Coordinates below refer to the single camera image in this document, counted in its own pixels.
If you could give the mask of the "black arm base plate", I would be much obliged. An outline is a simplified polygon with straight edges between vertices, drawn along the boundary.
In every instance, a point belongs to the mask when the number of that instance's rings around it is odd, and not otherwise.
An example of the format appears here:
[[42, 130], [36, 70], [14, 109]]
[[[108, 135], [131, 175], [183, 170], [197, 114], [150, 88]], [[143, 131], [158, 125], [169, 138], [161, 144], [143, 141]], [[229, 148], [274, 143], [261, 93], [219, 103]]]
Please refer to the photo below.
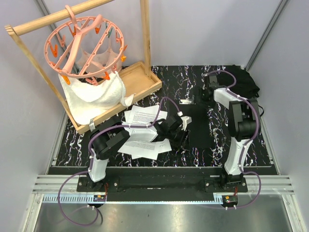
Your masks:
[[[78, 192], [120, 192], [126, 189], [194, 189], [206, 192], [229, 192], [220, 185], [220, 167], [108, 167], [104, 179], [94, 182], [86, 174], [78, 179]], [[232, 193], [248, 191], [246, 179]]]

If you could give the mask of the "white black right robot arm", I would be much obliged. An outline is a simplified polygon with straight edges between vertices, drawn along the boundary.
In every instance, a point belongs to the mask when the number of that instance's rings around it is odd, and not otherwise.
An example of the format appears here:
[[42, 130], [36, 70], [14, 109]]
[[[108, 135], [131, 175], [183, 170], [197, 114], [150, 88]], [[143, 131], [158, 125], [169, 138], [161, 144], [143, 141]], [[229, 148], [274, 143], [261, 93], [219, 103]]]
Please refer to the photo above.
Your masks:
[[228, 158], [219, 179], [223, 191], [233, 191], [242, 185], [246, 154], [260, 131], [260, 115], [257, 100], [248, 100], [219, 85], [215, 74], [204, 78], [204, 86], [198, 89], [196, 102], [207, 108], [221, 104], [228, 110], [228, 132], [231, 145]]

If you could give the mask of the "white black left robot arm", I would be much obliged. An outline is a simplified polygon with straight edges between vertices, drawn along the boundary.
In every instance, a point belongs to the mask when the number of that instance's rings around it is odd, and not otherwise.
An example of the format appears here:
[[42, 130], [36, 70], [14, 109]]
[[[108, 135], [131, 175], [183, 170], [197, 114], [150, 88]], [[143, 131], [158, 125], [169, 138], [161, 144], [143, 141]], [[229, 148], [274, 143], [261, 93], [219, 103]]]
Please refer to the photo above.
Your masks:
[[87, 185], [93, 191], [104, 187], [108, 160], [119, 152], [131, 154], [133, 158], [154, 160], [172, 147], [181, 148], [191, 122], [191, 117], [181, 113], [143, 125], [122, 122], [113, 116], [90, 134]]

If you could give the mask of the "black clipboard folder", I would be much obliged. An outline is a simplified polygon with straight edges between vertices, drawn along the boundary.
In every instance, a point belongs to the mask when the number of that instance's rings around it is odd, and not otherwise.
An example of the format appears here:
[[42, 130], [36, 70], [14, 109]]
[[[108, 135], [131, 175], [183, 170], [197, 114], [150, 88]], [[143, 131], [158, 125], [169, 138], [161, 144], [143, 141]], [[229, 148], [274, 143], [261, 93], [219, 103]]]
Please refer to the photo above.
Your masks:
[[190, 116], [192, 119], [192, 122], [187, 126], [187, 130], [190, 130], [191, 148], [211, 148], [213, 138], [207, 109], [203, 105], [194, 104], [192, 99], [180, 99], [179, 109], [185, 116]]

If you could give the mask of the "printed paper sheet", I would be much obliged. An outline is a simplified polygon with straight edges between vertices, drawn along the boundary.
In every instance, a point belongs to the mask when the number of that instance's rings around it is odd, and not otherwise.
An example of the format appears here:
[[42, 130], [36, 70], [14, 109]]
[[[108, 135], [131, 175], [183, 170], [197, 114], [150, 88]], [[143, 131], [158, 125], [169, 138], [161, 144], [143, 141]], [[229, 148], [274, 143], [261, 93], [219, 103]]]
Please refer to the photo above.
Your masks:
[[131, 110], [125, 111], [122, 122], [128, 124], [151, 124], [154, 122], [159, 110], [159, 105], [140, 107], [133, 105]]
[[125, 142], [118, 152], [130, 155], [133, 160], [139, 158], [156, 160], [158, 156], [156, 143], [143, 141]]

